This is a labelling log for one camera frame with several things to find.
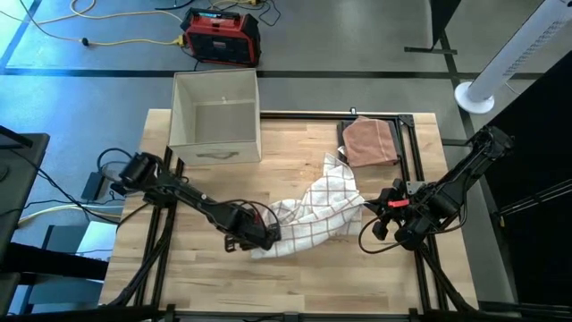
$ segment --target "red power station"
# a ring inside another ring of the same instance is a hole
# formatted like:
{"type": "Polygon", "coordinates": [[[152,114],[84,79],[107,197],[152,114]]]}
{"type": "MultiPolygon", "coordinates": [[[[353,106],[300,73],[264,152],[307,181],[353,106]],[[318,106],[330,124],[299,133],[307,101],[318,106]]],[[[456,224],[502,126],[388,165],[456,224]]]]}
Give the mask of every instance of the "red power station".
{"type": "Polygon", "coordinates": [[[250,14],[191,8],[181,24],[200,62],[254,67],[260,59],[258,21],[250,14]]]}

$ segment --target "wooden table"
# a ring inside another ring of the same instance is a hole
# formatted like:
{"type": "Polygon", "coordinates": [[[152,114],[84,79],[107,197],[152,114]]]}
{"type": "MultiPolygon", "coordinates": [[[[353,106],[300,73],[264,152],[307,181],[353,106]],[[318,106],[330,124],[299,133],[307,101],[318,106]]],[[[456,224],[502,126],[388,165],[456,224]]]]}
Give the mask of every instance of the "wooden table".
{"type": "MultiPolygon", "coordinates": [[[[447,172],[447,166],[435,115],[413,116],[425,179],[438,180],[447,172]]],[[[163,155],[169,118],[170,110],[149,111],[142,151],[163,155]]],[[[261,163],[187,167],[184,175],[217,200],[241,198],[270,204],[297,199],[322,176],[324,153],[336,155],[335,125],[334,121],[262,120],[261,163]]],[[[410,161],[410,150],[406,150],[410,161]]],[[[397,165],[369,166],[354,172],[357,188],[366,199],[377,197],[381,188],[400,177],[397,165]]],[[[141,204],[140,197],[128,198],[124,214],[141,204]]],[[[365,210],[363,222],[372,215],[365,210]]],[[[150,217],[151,207],[130,219],[117,233],[102,303],[114,299],[139,268],[150,217]]],[[[383,244],[393,242],[392,236],[390,231],[383,244]]],[[[475,306],[461,231],[439,235],[438,245],[445,273],[467,302],[475,306]]],[[[367,233],[365,246],[378,249],[382,244],[367,233]]],[[[243,251],[226,253],[223,235],[204,216],[179,203],[161,307],[173,303],[177,310],[192,311],[368,314],[407,314],[408,308],[421,309],[414,256],[402,248],[367,255],[359,249],[357,236],[343,236],[294,256],[254,260],[249,255],[243,251]]],[[[150,302],[154,276],[150,275],[145,303],[150,302]]],[[[430,273],[427,279],[436,307],[430,273]]]]}

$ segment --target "fabric storage box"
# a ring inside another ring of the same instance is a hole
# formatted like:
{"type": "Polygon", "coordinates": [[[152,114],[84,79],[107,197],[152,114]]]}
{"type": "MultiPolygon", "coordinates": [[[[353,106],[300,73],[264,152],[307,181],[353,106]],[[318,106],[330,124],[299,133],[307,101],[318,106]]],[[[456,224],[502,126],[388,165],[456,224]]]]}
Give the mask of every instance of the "fabric storage box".
{"type": "Polygon", "coordinates": [[[169,148],[186,165],[260,162],[256,70],[175,73],[169,148]]]}

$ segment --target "checkered towel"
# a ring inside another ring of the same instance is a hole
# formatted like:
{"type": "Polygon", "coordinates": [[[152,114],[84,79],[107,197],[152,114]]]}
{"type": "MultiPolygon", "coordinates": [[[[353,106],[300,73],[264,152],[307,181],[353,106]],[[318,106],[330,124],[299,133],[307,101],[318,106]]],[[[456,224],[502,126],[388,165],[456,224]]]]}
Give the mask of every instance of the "checkered towel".
{"type": "MultiPolygon", "coordinates": [[[[361,230],[364,199],[356,189],[349,166],[330,154],[324,158],[324,176],[306,190],[302,200],[286,199],[270,205],[280,221],[282,239],[270,250],[252,250],[252,258],[275,258],[310,249],[336,235],[361,230]]],[[[266,210],[265,223],[275,219],[266,210]]]]}

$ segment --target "gray floor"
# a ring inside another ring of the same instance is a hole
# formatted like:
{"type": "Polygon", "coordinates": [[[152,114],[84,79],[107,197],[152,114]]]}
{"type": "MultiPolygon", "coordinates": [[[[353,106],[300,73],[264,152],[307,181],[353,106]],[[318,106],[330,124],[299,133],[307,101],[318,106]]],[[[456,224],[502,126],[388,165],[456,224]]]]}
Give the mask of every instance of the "gray floor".
{"type": "MultiPolygon", "coordinates": [[[[261,24],[262,63],[267,71],[446,72],[443,55],[404,53],[427,38],[425,1],[399,0],[276,0],[282,11],[278,24],[261,24]]],[[[447,28],[458,50],[460,72],[480,72],[540,0],[465,0],[447,28]]],[[[0,10],[22,17],[16,4],[0,10]]],[[[80,0],[78,8],[88,5],[80,0]]],[[[44,0],[38,21],[69,14],[68,0],[44,0]]],[[[100,1],[90,14],[152,10],[169,0],[100,1]]],[[[206,0],[196,6],[206,7],[206,0]]],[[[170,41],[180,33],[172,17],[147,15],[106,21],[74,18],[45,25],[66,37],[92,41],[153,38],[170,41]]],[[[10,43],[19,23],[0,15],[0,49],[10,43]]],[[[571,47],[572,25],[539,53],[522,72],[545,72],[571,47]]],[[[29,26],[8,67],[91,70],[188,70],[195,61],[176,47],[130,44],[85,48],[49,38],[29,26]]],[[[199,70],[227,68],[201,64],[199,70]]],[[[525,90],[531,80],[512,80],[525,90]]],[[[95,158],[104,148],[135,150],[149,108],[169,108],[172,79],[0,76],[0,123],[16,131],[44,131],[52,139],[44,169],[67,191],[80,195],[95,158]]],[[[433,112],[442,137],[464,139],[458,107],[449,80],[396,79],[260,79],[261,107],[267,110],[433,112]]],[[[497,93],[493,112],[472,116],[476,129],[486,124],[517,94],[507,87],[497,93]]],[[[446,148],[454,165],[466,151],[446,148]]],[[[61,199],[46,182],[37,180],[29,200],[61,199]]],[[[502,269],[482,193],[472,189],[469,220],[463,229],[477,297],[481,301],[513,301],[502,269]]],[[[24,215],[41,207],[30,207],[24,215]]],[[[38,246],[49,225],[84,225],[78,212],[41,216],[14,235],[16,242],[38,246]]]]}

